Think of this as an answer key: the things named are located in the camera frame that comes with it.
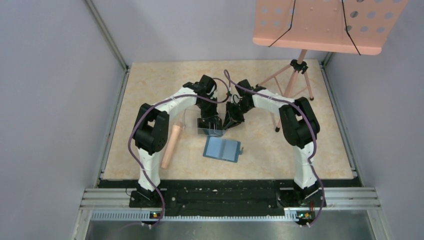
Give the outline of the clear acrylic card box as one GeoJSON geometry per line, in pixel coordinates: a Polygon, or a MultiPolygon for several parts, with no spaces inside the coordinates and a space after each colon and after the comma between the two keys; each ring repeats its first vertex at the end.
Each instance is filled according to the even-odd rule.
{"type": "Polygon", "coordinates": [[[199,109],[187,108],[182,114],[183,129],[192,135],[221,137],[226,132],[223,129],[224,117],[218,112],[217,116],[202,118],[199,109]]]}

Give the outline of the blue leather card holder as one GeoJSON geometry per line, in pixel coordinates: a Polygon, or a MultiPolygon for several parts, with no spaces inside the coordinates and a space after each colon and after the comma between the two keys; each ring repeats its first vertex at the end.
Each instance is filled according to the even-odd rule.
{"type": "Polygon", "coordinates": [[[240,141],[225,139],[221,137],[208,136],[203,156],[215,160],[237,163],[239,156],[243,154],[244,148],[240,141]]]}

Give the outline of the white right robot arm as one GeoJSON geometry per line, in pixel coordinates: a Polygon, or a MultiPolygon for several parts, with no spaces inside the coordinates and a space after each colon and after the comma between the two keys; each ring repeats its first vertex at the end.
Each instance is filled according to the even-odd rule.
{"type": "Polygon", "coordinates": [[[236,85],[235,100],[226,103],[223,128],[236,127],[253,108],[278,114],[285,140],[293,147],[295,162],[292,204],[307,206],[319,192],[320,181],[313,166],[320,124],[305,97],[286,98],[262,86],[252,87],[248,80],[236,85]]]}

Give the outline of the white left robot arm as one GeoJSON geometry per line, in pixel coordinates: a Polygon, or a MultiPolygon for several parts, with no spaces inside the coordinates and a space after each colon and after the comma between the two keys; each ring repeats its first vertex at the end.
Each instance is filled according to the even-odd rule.
{"type": "Polygon", "coordinates": [[[158,186],[160,163],[165,146],[170,143],[170,122],[186,109],[197,106],[200,133],[223,135],[223,122],[218,113],[216,80],[203,75],[199,81],[187,82],[173,95],[153,105],[140,106],[128,143],[134,143],[137,153],[130,154],[140,166],[138,186],[131,196],[148,207],[164,207],[164,196],[158,186]]]}

